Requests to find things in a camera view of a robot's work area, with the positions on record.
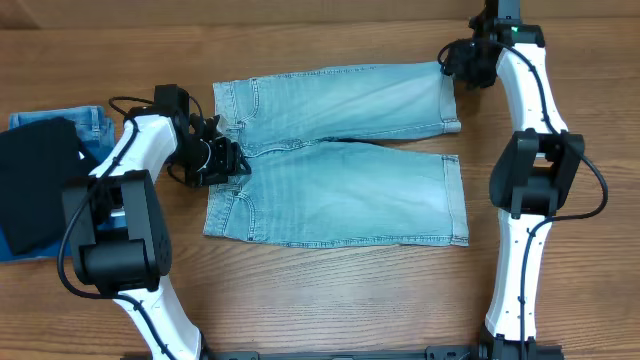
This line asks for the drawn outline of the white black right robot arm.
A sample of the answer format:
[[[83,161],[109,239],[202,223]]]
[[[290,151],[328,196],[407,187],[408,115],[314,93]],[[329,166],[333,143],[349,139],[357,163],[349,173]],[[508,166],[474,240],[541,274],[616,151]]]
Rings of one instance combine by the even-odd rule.
[[[538,25],[523,23],[517,1],[486,0],[469,21],[473,35],[438,55],[442,71],[471,89],[502,83],[513,134],[491,172],[500,249],[479,352],[488,359],[541,358],[535,301],[551,219],[564,205],[584,152],[557,112]]]

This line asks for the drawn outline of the light blue denim shorts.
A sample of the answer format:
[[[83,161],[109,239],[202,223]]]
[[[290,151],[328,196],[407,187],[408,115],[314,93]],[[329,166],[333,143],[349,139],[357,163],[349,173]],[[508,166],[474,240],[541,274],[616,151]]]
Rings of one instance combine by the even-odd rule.
[[[213,86],[219,130],[250,165],[209,190],[208,236],[298,248],[465,246],[457,156],[393,140],[457,133],[435,62],[327,67]]]

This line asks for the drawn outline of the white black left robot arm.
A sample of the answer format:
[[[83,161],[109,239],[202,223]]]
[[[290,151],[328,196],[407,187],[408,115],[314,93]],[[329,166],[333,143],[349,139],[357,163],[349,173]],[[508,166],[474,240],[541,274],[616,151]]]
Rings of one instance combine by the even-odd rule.
[[[218,116],[192,112],[196,99],[175,85],[158,85],[151,100],[123,111],[124,132],[87,176],[67,182],[62,201],[67,227],[60,253],[69,252],[76,278],[57,271],[72,294],[109,300],[130,317],[151,359],[213,359],[204,335],[186,315],[171,284],[172,247],[156,193],[161,171],[183,169],[179,183],[201,188],[248,175],[240,146],[221,135]]]

